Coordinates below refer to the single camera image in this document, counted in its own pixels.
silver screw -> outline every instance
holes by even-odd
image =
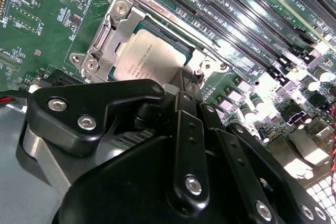
[[[236,129],[237,129],[237,131],[239,132],[239,133],[243,133],[244,132],[244,130],[242,129],[242,127],[240,127],[240,126],[236,126]]]
[[[207,108],[210,112],[215,112],[214,108],[211,107],[210,105],[207,105],[206,108]]]
[[[200,195],[202,192],[201,183],[192,176],[185,179],[185,186],[193,195]]]
[[[94,128],[96,128],[97,123],[96,121],[90,117],[89,115],[82,115],[77,120],[78,126],[81,127],[84,130],[92,131]]]
[[[322,212],[322,210],[318,207],[314,207],[318,217],[320,217],[322,220],[327,220],[326,215],[324,214],[324,212]]]
[[[307,216],[308,219],[313,220],[314,215],[313,213],[309,210],[308,207],[301,205],[302,212],[304,213],[305,216]]]
[[[126,4],[125,2],[123,2],[123,1],[119,1],[119,2],[117,2],[117,3],[115,4],[115,6],[116,6],[116,10],[117,10],[117,12],[118,12],[119,15],[121,15],[121,16],[125,15],[125,14],[128,12],[128,10],[129,10],[127,4]]]
[[[192,101],[192,98],[190,98],[189,95],[186,95],[186,94],[185,94],[183,97],[184,97],[184,99],[187,100],[187,101]]]
[[[256,208],[258,213],[266,220],[266,221],[271,221],[272,219],[272,214],[268,207],[262,203],[261,201],[257,201],[256,203]]]
[[[161,89],[160,89],[158,86],[156,86],[156,85],[153,85],[153,86],[152,86],[152,89],[153,89],[155,92],[157,92],[157,93],[160,93],[160,92],[161,92]]]
[[[48,107],[57,112],[61,112],[67,109],[67,103],[62,99],[54,98],[48,102]]]

